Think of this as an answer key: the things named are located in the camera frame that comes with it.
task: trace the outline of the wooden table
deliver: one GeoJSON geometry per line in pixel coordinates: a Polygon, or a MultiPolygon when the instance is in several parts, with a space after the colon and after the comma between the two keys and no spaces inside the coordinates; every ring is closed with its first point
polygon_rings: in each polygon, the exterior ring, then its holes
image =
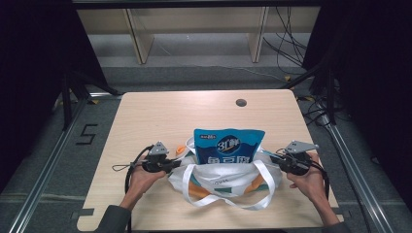
{"type": "MultiPolygon", "coordinates": [[[[195,128],[261,129],[266,132],[261,145],[271,151],[291,140],[312,143],[294,96],[289,90],[208,90],[134,92],[122,97],[105,149],[100,158],[84,209],[93,216],[81,216],[78,228],[94,230],[106,208],[118,205],[124,195],[126,170],[112,166],[128,164],[146,146],[161,141],[175,155],[195,128]],[[238,107],[236,100],[247,101],[238,107]]],[[[167,178],[156,182],[132,213],[134,230],[217,230],[320,227],[321,219],[312,203],[283,177],[271,204],[253,212],[218,201],[196,208],[175,191],[167,178]]],[[[250,204],[263,192],[243,198],[250,204]]],[[[333,192],[329,200],[337,207],[333,192]]]]}

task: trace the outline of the human hand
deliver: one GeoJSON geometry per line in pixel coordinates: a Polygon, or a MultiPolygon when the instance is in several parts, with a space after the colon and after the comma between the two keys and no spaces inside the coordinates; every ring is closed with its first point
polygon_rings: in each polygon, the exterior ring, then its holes
{"type": "MultiPolygon", "coordinates": [[[[319,163],[317,154],[309,152],[308,154],[311,156],[312,161],[319,163]]],[[[290,188],[299,188],[299,190],[313,203],[324,226],[331,226],[339,223],[339,219],[326,198],[324,178],[319,169],[310,167],[309,171],[303,176],[296,176],[292,173],[288,173],[287,178],[293,182],[290,185],[290,188]]]]}
{"type": "MultiPolygon", "coordinates": [[[[312,161],[319,163],[317,154],[310,152],[308,154],[312,161]]],[[[298,188],[311,202],[326,199],[324,179],[319,169],[310,167],[309,171],[303,176],[287,173],[287,178],[293,182],[290,188],[298,188]]]]}
{"type": "Polygon", "coordinates": [[[142,166],[136,166],[130,177],[129,189],[124,195],[120,206],[132,211],[137,201],[143,196],[143,194],[151,188],[155,181],[165,175],[166,173],[164,171],[149,173],[146,172],[142,166]]]}

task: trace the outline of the white plastic bag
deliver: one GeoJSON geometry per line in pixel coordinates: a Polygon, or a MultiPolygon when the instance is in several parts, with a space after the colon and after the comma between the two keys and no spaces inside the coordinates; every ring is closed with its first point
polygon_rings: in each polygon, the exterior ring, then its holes
{"type": "MultiPolygon", "coordinates": [[[[194,153],[192,143],[188,148],[194,153]]],[[[252,163],[196,164],[196,157],[182,158],[180,167],[169,176],[169,182],[183,193],[185,200],[193,206],[201,207],[217,200],[245,210],[257,211],[266,208],[273,198],[276,187],[282,180],[280,168],[259,148],[252,163]],[[250,191],[267,189],[268,194],[251,206],[240,206],[228,198],[242,196],[250,191]],[[190,196],[200,200],[192,201],[190,196]]]]}

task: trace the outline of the finger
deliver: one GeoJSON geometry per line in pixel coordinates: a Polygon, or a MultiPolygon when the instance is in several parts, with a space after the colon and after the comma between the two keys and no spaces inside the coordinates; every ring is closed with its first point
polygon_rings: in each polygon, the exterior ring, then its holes
{"type": "Polygon", "coordinates": [[[317,153],[307,152],[307,154],[312,158],[313,161],[319,162],[319,156],[317,153]]]}
{"type": "Polygon", "coordinates": [[[294,181],[294,179],[296,178],[296,175],[294,175],[292,173],[287,173],[286,178],[288,178],[288,180],[290,180],[290,181],[294,181]]]}

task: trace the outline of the sleeve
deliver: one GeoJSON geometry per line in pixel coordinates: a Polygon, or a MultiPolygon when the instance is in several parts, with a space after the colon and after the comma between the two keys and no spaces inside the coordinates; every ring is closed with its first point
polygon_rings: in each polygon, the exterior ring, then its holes
{"type": "Polygon", "coordinates": [[[329,227],[322,229],[322,233],[351,233],[351,230],[345,222],[339,222],[329,227]]]}
{"type": "Polygon", "coordinates": [[[109,206],[100,220],[95,233],[123,233],[131,212],[120,206],[109,206]]]}

